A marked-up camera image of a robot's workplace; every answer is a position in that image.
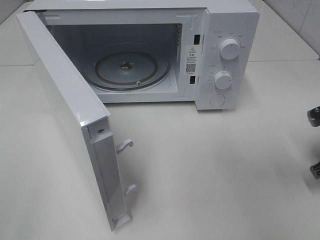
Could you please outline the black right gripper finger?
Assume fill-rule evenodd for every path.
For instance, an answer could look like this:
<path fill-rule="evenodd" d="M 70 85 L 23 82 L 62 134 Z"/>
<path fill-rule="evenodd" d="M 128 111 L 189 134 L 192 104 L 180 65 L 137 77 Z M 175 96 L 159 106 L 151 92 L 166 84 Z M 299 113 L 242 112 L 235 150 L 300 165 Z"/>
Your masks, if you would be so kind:
<path fill-rule="evenodd" d="M 320 108 L 315 107 L 307 112 L 307 119 L 312 127 L 320 126 Z"/>
<path fill-rule="evenodd" d="M 319 179 L 320 178 L 320 162 L 312 165 L 310 167 L 310 172 L 312 173 L 315 179 Z"/>

